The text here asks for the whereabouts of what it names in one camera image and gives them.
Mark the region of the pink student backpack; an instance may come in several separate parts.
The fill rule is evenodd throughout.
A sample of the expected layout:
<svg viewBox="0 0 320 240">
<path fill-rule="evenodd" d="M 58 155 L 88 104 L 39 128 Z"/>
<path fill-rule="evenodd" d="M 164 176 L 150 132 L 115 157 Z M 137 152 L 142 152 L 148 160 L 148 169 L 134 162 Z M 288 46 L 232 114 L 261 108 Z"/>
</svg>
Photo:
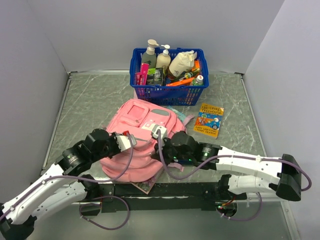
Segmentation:
<svg viewBox="0 0 320 240">
<path fill-rule="evenodd" d="M 130 165 L 117 179 L 119 182 L 144 182 L 162 170 L 163 164 L 151 158 L 158 143 L 152 132 L 158 126 L 167 129 L 169 138 L 176 132 L 186 131 L 186 124 L 179 120 L 175 112 L 145 100 L 130 99 L 118 109 L 106 131 L 117 134 L 128 131 L 136 140 Z"/>
</svg>

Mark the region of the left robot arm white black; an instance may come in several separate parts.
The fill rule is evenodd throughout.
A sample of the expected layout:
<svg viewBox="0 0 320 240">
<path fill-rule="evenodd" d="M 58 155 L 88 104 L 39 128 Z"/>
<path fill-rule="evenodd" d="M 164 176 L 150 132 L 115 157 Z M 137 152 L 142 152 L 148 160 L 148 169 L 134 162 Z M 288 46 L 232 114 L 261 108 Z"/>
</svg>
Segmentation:
<svg viewBox="0 0 320 240">
<path fill-rule="evenodd" d="M 95 200 L 101 181 L 85 172 L 103 158 L 132 150 L 136 143 L 129 133 L 108 133 L 98 128 L 63 151 L 38 180 L 0 205 L 0 232 L 4 239 L 25 240 L 41 218 L 72 203 Z"/>
</svg>

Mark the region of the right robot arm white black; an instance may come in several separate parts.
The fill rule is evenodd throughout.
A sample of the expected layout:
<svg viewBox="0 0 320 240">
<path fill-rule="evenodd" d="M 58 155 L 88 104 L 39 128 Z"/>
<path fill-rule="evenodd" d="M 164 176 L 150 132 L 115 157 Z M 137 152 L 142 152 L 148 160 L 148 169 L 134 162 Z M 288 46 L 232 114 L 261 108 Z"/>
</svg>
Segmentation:
<svg viewBox="0 0 320 240">
<path fill-rule="evenodd" d="M 229 171 L 218 184 L 223 199 L 243 193 L 275 193 L 281 199 L 298 202 L 302 195 L 302 169 L 290 154 L 263 157 L 231 150 L 225 146 L 198 142 L 184 131 L 171 138 L 160 130 L 152 133 L 157 141 L 152 158 L 164 168 L 171 163 L 194 166 L 196 171 Z"/>
</svg>

